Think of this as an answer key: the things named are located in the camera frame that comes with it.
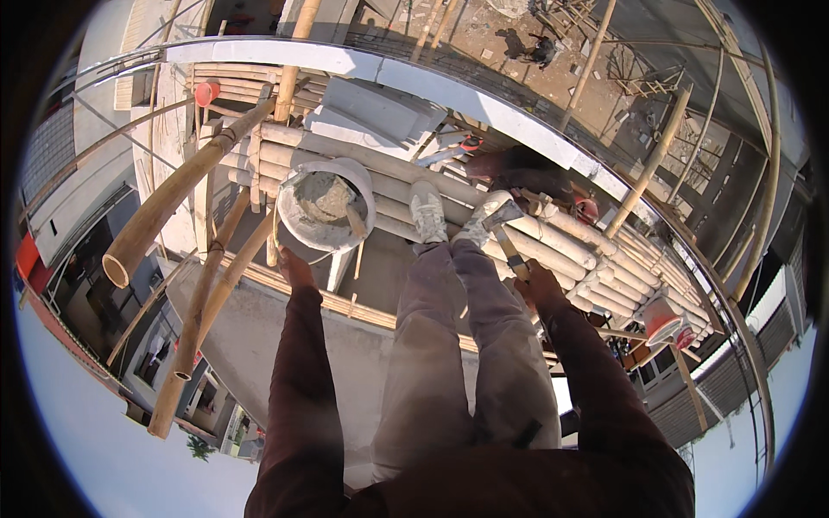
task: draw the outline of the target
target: leg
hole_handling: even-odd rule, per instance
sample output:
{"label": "leg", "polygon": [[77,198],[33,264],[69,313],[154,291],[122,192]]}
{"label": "leg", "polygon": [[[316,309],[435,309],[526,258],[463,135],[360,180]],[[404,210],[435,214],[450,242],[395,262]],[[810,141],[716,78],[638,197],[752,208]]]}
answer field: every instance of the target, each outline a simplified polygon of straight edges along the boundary
{"label": "leg", "polygon": [[558,406],[529,317],[475,243],[454,241],[452,256],[467,292],[469,327],[480,349],[473,418],[478,442],[512,443],[534,419],[541,429],[530,448],[560,448]]}
{"label": "leg", "polygon": [[435,242],[414,247],[419,257],[400,295],[380,426],[371,444],[373,482],[393,478],[425,457],[461,448],[473,439],[447,290],[454,268],[449,243],[441,242],[446,234],[441,233],[445,224],[439,198],[430,209],[428,191],[421,193],[422,201],[413,201],[412,212],[421,237]]}

